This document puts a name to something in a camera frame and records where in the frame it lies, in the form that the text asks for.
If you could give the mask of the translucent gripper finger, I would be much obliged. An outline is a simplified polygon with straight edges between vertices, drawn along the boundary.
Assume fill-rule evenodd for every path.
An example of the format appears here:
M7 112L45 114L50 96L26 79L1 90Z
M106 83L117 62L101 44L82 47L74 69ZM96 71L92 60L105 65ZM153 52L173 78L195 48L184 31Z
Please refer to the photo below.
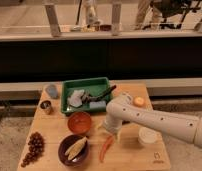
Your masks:
M121 141L121 135L122 135L122 131L118 131L117 135L116 135L116 139L117 139L117 142L120 142Z
M104 126L103 126L103 123L99 123L96 127L97 130L103 130L104 129Z

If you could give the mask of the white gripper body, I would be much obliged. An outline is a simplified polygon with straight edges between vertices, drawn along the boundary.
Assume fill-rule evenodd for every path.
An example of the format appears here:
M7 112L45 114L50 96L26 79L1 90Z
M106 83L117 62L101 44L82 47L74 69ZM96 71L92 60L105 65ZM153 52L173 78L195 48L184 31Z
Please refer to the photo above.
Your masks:
M122 127L122 120L112 115L106 115L103 127L112 134L117 134Z

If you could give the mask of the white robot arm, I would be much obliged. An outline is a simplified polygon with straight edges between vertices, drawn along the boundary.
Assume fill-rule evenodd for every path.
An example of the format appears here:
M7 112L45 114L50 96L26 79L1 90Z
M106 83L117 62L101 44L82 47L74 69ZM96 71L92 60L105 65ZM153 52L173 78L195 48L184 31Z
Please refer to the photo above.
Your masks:
M162 132L202 148L202 117L139 108L126 92L119 94L106 105L102 126L111 134L117 134L123 121Z

